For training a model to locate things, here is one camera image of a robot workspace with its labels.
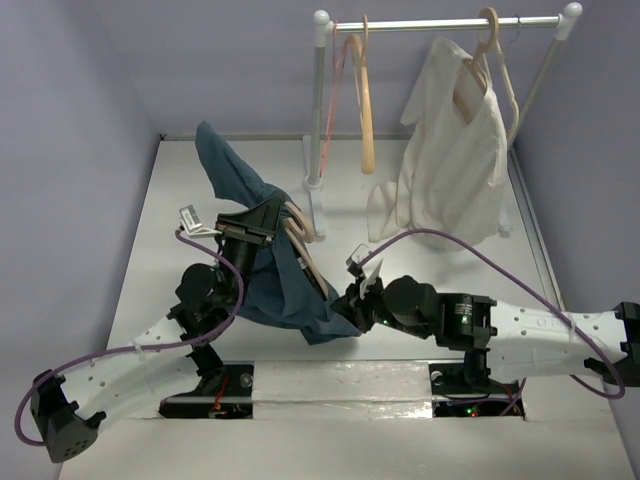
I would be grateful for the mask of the blue t shirt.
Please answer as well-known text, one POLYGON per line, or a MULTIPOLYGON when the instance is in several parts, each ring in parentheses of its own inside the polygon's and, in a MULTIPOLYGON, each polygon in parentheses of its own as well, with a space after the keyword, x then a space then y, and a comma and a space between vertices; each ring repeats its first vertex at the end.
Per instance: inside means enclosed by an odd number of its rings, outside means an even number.
MULTIPOLYGON (((252 208, 273 195, 290 196, 266 183, 206 121, 196 128, 195 146, 214 195, 252 208)), ((331 309, 338 299, 332 285, 328 298, 312 286, 296 259, 296 250, 283 227, 271 246, 256 255, 254 270, 240 315, 253 322, 298 330, 308 344, 358 337, 361 332, 331 309)))

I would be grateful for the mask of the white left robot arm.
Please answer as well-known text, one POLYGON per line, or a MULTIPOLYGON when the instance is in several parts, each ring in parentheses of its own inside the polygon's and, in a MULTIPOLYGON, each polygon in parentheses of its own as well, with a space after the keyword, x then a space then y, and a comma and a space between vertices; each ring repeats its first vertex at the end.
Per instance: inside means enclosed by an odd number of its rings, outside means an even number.
POLYGON ((238 316, 257 253, 272 245, 284 199, 274 195, 236 214, 218 216, 217 263, 193 264, 176 289, 177 305, 128 345, 74 359, 38 375, 29 410, 54 464, 92 446, 107 425, 125 417, 159 387, 158 371, 175 359, 193 362, 186 381, 209 395, 225 368, 212 347, 238 316))

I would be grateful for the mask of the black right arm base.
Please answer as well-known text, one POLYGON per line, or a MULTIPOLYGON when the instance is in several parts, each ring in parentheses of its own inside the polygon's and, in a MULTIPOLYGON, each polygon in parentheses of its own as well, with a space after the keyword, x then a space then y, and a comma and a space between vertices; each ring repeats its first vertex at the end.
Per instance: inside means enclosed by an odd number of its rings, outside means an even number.
POLYGON ((523 379, 500 376, 486 351, 428 360, 427 365, 436 418, 526 418, 523 379))

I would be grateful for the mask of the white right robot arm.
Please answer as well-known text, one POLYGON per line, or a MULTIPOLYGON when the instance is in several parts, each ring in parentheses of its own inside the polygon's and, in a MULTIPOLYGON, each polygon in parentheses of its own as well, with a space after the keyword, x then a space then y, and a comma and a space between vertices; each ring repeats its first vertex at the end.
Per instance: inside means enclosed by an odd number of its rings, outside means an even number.
POLYGON ((463 353, 460 379, 473 392, 495 381, 563 375, 639 384, 635 303, 602 313, 555 315, 482 295, 439 293, 405 275, 370 286, 357 279, 331 307, 363 333, 381 324, 463 353))

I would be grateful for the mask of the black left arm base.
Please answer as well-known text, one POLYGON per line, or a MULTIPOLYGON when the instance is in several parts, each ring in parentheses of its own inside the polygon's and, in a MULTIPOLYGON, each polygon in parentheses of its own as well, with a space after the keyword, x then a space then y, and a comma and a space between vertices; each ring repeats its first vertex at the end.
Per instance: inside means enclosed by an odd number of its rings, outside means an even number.
POLYGON ((194 347, 188 358, 197 367, 198 384, 163 399, 158 414, 166 419, 237 420, 253 417, 253 363, 224 364, 211 345, 194 347))

